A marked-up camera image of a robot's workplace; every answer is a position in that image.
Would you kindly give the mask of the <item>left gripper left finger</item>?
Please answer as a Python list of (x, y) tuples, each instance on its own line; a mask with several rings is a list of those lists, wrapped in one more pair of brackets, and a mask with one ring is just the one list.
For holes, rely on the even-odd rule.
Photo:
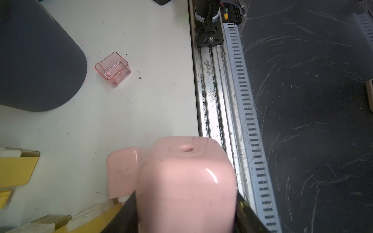
[(111, 222), (101, 233), (136, 233), (137, 232), (137, 206), (136, 192), (134, 191)]

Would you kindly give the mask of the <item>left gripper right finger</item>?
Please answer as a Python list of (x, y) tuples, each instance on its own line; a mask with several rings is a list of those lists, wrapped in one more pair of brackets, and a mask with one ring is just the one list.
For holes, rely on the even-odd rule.
[(259, 220), (257, 215), (249, 206), (248, 202), (238, 192), (236, 215), (235, 215), (236, 233), (269, 233), (270, 231)]

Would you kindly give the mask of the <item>pink sharpener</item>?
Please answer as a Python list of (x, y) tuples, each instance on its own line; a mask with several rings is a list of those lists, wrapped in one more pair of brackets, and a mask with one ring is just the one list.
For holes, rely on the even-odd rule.
[(118, 198), (123, 202), (136, 188), (139, 166), (146, 150), (129, 147), (110, 153), (106, 159), (107, 187), (109, 199)]
[(138, 171), (141, 233), (231, 233), (237, 180), (221, 145), (208, 137), (158, 139)]

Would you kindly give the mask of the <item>pink sharpener front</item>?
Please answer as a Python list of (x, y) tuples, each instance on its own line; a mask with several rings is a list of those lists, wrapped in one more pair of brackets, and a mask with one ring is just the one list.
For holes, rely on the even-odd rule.
[(221, 145), (208, 137), (158, 139), (138, 171), (141, 233), (231, 233), (237, 180)]

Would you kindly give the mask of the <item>pink transparent shavings tray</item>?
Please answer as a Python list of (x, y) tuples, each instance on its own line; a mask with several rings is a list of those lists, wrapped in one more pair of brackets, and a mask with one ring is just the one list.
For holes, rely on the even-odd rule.
[(111, 86), (118, 86), (132, 72), (129, 63), (116, 51), (97, 63), (95, 69)]

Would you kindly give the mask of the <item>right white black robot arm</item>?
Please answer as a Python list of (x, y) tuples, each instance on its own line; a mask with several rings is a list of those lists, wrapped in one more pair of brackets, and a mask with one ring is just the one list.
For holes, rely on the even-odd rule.
[(223, 23), (238, 26), (246, 17), (243, 1), (194, 1), (197, 47), (214, 47), (224, 43)]

